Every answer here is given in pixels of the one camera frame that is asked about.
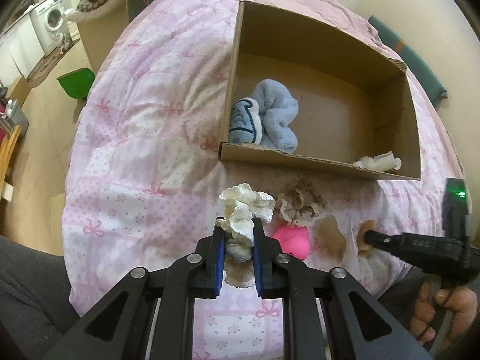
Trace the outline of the person right hand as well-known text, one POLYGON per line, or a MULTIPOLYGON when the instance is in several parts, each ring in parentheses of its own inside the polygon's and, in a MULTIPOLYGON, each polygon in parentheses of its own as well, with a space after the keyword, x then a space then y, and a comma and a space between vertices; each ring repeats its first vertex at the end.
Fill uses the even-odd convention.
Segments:
POLYGON ((439 307, 436 309, 431 302, 431 287, 428 282, 422 284, 414 305, 414 315, 410 323, 410 332, 419 344, 431 342, 437 331, 431 327, 431 322, 444 307, 453 313, 450 328, 443 343, 442 350, 448 348, 463 336, 470 328, 478 314, 478 296, 468 287, 461 286, 453 290, 439 289, 433 297, 439 307))

